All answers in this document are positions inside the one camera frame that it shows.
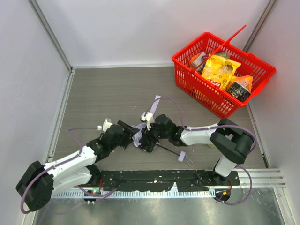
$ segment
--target yellow snack bag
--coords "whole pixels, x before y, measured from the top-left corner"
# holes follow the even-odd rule
[[[239,62],[219,55],[212,55],[206,61],[202,76],[221,90],[226,90],[229,81],[239,66]]]

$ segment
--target wood grain floor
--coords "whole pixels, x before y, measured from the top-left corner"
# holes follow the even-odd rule
[[[206,126],[217,123],[219,118],[175,85],[173,67],[77,69],[67,102],[54,159],[76,150],[78,144],[68,134],[75,127],[96,127],[105,118],[113,123],[122,120],[127,124],[140,123],[141,114],[152,104],[154,97],[171,97],[180,105],[184,121],[189,126]],[[162,100],[157,115],[166,114],[180,124],[179,113],[171,101]],[[253,130],[247,109],[237,110],[231,117],[240,126]],[[86,144],[100,136],[96,130],[75,131]],[[186,151],[195,169],[212,169],[221,153],[204,144],[174,147],[167,140],[161,142],[179,152]],[[186,162],[178,162],[176,155],[156,148],[147,153],[131,144],[125,150],[118,147],[110,156],[97,163],[104,170],[157,170],[190,169]],[[265,168],[259,149],[247,157],[246,168]]]

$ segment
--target white connector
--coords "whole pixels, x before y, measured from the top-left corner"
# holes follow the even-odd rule
[[[143,113],[143,115],[141,116],[141,121],[147,122],[147,129],[150,130],[151,123],[154,123],[153,114],[147,112],[147,114],[145,115],[145,113]]]
[[[103,123],[102,130],[103,130],[104,132],[106,132],[107,129],[111,127],[111,125],[113,125],[113,124],[112,124],[112,120],[109,119],[109,118],[105,119],[105,121],[104,121],[104,123]]]

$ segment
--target white cable carrier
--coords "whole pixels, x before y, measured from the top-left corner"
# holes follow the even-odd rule
[[[102,194],[107,194],[107,191],[101,191]],[[70,189],[64,192],[58,193],[54,196],[54,199],[76,199],[76,198],[93,198],[91,196],[84,196],[84,192],[77,189]],[[108,199],[140,199],[140,198],[212,198],[216,197],[214,189],[209,191],[192,191],[192,192],[178,192],[177,190],[163,191],[163,192],[124,192],[116,191],[111,194]]]

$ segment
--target purple string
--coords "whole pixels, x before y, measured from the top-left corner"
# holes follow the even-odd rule
[[[54,169],[54,168],[56,168],[56,167],[58,167],[58,166],[60,166],[60,165],[63,165],[63,164],[65,164],[65,163],[68,163],[68,162],[70,162],[70,161],[76,159],[76,158],[79,157],[79,155],[82,153],[82,151],[83,151],[83,145],[81,144],[81,142],[80,142],[80,140],[78,139],[78,137],[77,137],[75,134],[72,133],[72,131],[73,131],[73,130],[83,130],[83,129],[98,129],[98,128],[97,128],[97,127],[77,127],[77,128],[69,129],[70,135],[75,139],[75,141],[76,141],[76,142],[79,144],[79,146],[80,146],[79,154],[77,154],[76,156],[74,156],[74,157],[72,157],[72,158],[69,158],[69,159],[67,159],[67,160],[65,160],[65,161],[63,161],[63,162],[60,162],[60,163],[58,163],[58,164],[56,164],[56,165],[54,165],[54,166],[49,167],[48,169],[46,169],[46,170],[42,171],[40,174],[38,174],[34,179],[32,179],[32,181],[31,181],[31,182],[28,184],[28,186],[26,187],[26,189],[25,189],[25,191],[24,191],[24,193],[23,193],[22,199],[21,199],[21,212],[22,212],[23,214],[28,214],[28,213],[31,212],[30,210],[29,210],[29,211],[25,211],[25,210],[24,210],[24,203],[25,203],[25,198],[26,198],[26,196],[27,196],[27,194],[28,194],[28,191],[29,191],[29,189],[31,188],[31,186],[34,184],[34,182],[36,182],[41,176],[43,176],[43,175],[44,175],[45,173],[47,173],[48,171],[50,171],[50,170],[52,170],[52,169]]]
[[[190,167],[194,167],[193,161],[188,157],[187,154],[186,154],[186,161],[187,161],[187,164],[188,164]]]
[[[109,193],[107,193],[107,194],[109,194],[109,195],[107,195],[107,196],[105,196],[105,197],[103,197],[103,198],[100,198],[100,199],[97,199],[95,202],[96,203],[99,203],[99,202],[102,202],[104,199],[106,199],[106,198],[108,198],[113,192],[115,192],[117,189],[114,189],[114,190],[112,190],[111,192],[109,192]]]

